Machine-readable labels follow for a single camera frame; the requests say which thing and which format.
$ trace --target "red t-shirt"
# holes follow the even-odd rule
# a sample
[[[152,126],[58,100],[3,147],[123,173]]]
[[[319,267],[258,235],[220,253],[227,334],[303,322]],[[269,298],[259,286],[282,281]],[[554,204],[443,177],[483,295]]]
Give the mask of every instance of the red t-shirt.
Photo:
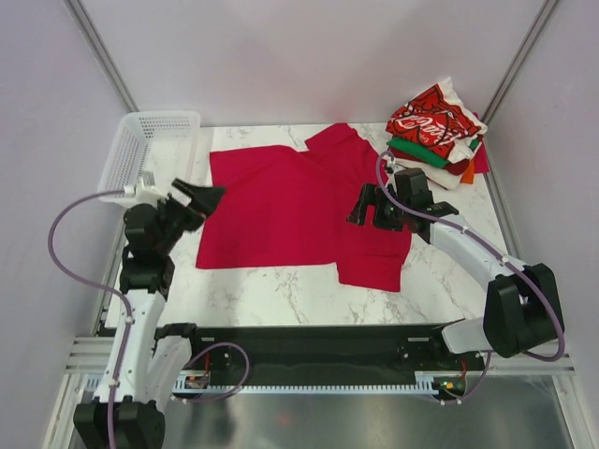
[[[320,265],[339,282],[400,290],[411,234],[347,216],[364,183],[376,183],[377,153],[345,123],[306,141],[307,152],[269,146],[212,152],[214,185],[226,193],[205,223],[198,268]]]

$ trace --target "white plastic basket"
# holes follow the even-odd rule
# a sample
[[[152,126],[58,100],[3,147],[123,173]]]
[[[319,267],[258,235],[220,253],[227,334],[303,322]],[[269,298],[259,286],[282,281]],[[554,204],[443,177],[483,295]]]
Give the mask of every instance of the white plastic basket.
[[[112,141],[98,192],[133,186],[141,171],[152,171],[156,187],[163,193],[175,178],[190,181],[199,121],[199,114],[185,110],[125,115]],[[125,195],[101,199],[126,208],[135,205],[133,198]]]

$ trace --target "stack of folded clothes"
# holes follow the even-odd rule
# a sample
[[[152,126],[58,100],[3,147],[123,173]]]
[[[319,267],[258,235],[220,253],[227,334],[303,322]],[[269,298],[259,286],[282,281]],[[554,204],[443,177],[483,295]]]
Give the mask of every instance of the stack of folded clothes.
[[[439,82],[398,109],[387,123],[396,161],[422,168],[446,189],[474,183],[489,171],[483,136],[487,126],[468,110],[451,79]]]

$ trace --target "marble surface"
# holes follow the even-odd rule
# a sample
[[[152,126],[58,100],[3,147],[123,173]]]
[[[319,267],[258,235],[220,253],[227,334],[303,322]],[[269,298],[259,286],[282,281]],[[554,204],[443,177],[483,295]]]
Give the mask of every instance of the marble surface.
[[[379,152],[389,134],[382,123],[353,124]],[[304,140],[325,125],[202,128],[191,182],[211,182],[208,152],[283,144],[305,150]],[[170,171],[180,161],[163,152],[149,158],[153,169]],[[448,201],[479,233],[504,249],[504,241],[482,175],[474,185],[446,191],[430,182],[435,201]],[[176,266],[160,325],[293,326],[439,323],[480,316],[485,291],[446,254],[412,239],[402,270],[402,291],[340,285],[334,264],[311,267],[195,268],[200,232],[185,235],[171,256]],[[116,326],[120,304],[113,299],[107,326]]]

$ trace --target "white wall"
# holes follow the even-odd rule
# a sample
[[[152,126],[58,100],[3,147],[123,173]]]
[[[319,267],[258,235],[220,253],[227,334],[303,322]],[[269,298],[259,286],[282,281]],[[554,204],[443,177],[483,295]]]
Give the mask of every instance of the white wall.
[[[523,255],[553,268],[566,337],[599,418],[599,3],[561,2],[490,124]]]
[[[483,111],[542,0],[82,0],[140,109],[382,122],[452,76]]]
[[[46,236],[95,190],[123,115],[60,0],[0,2],[1,447],[40,447],[73,337],[90,325],[95,292],[51,264]],[[118,212],[98,202],[66,219],[57,249],[71,267],[101,277]]]

